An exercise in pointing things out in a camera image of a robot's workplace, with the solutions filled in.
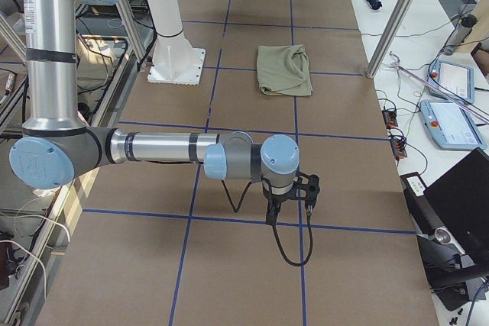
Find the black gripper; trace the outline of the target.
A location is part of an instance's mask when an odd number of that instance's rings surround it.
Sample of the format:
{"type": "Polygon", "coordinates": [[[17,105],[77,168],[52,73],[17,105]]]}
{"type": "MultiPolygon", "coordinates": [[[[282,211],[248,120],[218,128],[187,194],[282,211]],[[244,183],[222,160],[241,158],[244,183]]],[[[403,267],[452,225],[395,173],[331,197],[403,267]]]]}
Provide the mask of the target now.
{"type": "Polygon", "coordinates": [[[289,191],[281,194],[272,193],[269,190],[268,184],[263,184],[263,194],[267,200],[267,213],[265,222],[266,224],[276,224],[277,217],[280,213],[281,205],[288,201],[299,201],[301,196],[299,194],[299,185],[293,184],[289,191]]]}

